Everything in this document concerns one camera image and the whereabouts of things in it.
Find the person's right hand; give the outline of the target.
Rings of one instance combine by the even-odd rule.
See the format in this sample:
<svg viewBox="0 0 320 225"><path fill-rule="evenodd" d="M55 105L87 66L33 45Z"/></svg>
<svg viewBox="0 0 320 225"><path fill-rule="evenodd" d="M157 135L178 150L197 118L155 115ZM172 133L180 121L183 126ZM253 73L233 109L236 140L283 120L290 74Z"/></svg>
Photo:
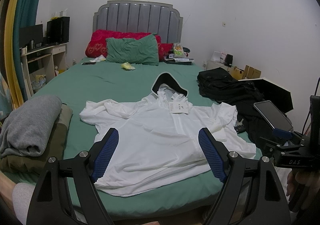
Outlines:
<svg viewBox="0 0 320 225"><path fill-rule="evenodd" d="M294 172L293 170L287 176L287 196L293 195L297 190L298 184L309 188L309 198L314 198L319 191L319 172Z"/></svg>

